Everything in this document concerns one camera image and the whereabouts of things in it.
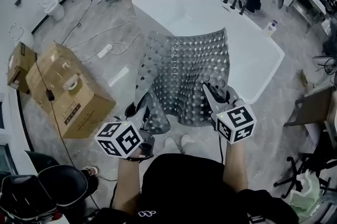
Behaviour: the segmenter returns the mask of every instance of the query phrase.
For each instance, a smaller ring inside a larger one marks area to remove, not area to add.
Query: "white sneaker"
[[[171,146],[171,145],[177,146],[177,144],[171,137],[166,138],[164,142],[164,146],[166,147],[166,146]]]
[[[181,147],[184,148],[186,144],[194,142],[190,135],[183,135],[180,140]]]

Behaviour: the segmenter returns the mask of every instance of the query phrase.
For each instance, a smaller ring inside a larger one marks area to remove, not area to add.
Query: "human arm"
[[[227,144],[223,181],[235,192],[248,188],[243,142]]]
[[[139,162],[120,159],[113,208],[134,215],[141,194]]]

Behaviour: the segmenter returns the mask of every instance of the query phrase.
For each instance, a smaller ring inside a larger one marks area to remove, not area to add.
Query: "hand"
[[[142,153],[142,149],[140,147],[138,147],[135,151],[133,151],[131,153],[131,155],[129,157],[137,159],[137,158],[139,158],[141,153]]]

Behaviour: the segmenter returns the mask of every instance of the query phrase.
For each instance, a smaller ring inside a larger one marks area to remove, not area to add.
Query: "white cable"
[[[74,53],[78,53],[78,59],[81,60],[81,62],[86,62],[86,61],[90,60],[91,58],[93,58],[93,57],[94,57],[97,53],[99,53],[101,50],[103,50],[103,49],[98,50],[97,52],[95,52],[93,55],[91,55],[91,56],[88,57],[87,59],[83,59],[83,58],[82,58],[81,50],[74,50],[73,52],[74,52]]]
[[[115,48],[116,48],[117,52],[115,52],[115,51],[113,51],[113,50],[109,50],[109,51],[112,52],[112,53],[114,53],[114,54],[117,54],[117,55],[122,54],[122,53],[125,53],[125,52],[131,47],[132,43],[134,43],[134,41],[136,40],[136,38],[138,37],[138,35],[139,35],[140,33],[141,33],[141,31],[138,32],[138,34],[133,38],[133,40],[131,41],[130,44],[126,44],[126,43],[122,43],[122,42],[113,42],[113,43],[111,43],[112,47],[115,47]],[[125,50],[123,50],[123,51],[120,51],[120,50],[118,49],[118,46],[117,46],[116,44],[127,45],[127,48],[126,48]],[[78,59],[79,59],[79,60],[81,60],[82,62],[86,62],[86,61],[90,60],[91,58],[93,58],[93,57],[94,57],[97,53],[99,53],[101,50],[103,50],[103,49],[100,49],[100,50],[96,51],[94,54],[92,54],[91,56],[89,56],[89,57],[86,58],[86,59],[83,59],[83,58],[82,58],[81,50],[74,50],[74,53],[78,53]]]
[[[125,53],[125,52],[130,48],[130,46],[131,46],[132,43],[136,40],[136,38],[138,37],[138,35],[139,35],[140,33],[141,33],[141,31],[138,32],[138,34],[133,38],[133,40],[132,40],[131,43],[126,47],[125,50],[119,51],[119,50],[118,50],[118,47],[117,47],[117,45],[116,45],[116,43],[123,44],[123,45],[127,45],[126,43],[113,42],[113,43],[111,43],[111,45],[112,45],[113,47],[116,47],[117,52],[114,52],[113,50],[109,50],[109,51],[112,52],[112,53],[114,53],[114,54],[122,54],[122,53]]]
[[[89,41],[89,40],[92,40],[94,37],[98,36],[99,34],[102,34],[102,33],[104,33],[104,32],[107,32],[107,31],[109,31],[109,30],[112,30],[112,29],[114,29],[114,28],[116,28],[116,27],[122,26],[122,25],[124,25],[124,24],[126,24],[126,23],[128,23],[128,22],[133,21],[134,19],[137,19],[137,17],[134,17],[134,18],[132,18],[131,20],[126,21],[125,23],[118,24],[118,25],[116,25],[116,26],[114,26],[114,27],[111,27],[111,28],[109,28],[109,29],[107,29],[107,30],[101,31],[101,32],[99,32],[99,33],[93,35],[92,37],[88,38],[87,40],[82,41],[82,42],[80,42],[80,43],[78,43],[78,44],[76,44],[76,45],[70,47],[70,49],[75,48],[75,47],[77,47],[77,46],[80,46],[81,44],[83,44],[83,43],[85,43],[85,42],[87,42],[87,41]]]

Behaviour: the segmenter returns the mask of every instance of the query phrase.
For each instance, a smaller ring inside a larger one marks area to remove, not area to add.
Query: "black shirt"
[[[183,154],[157,157],[143,178],[138,215],[102,209],[92,220],[103,223],[244,223],[247,214],[275,223],[298,223],[295,212],[268,192],[235,193],[222,181],[224,165]]]

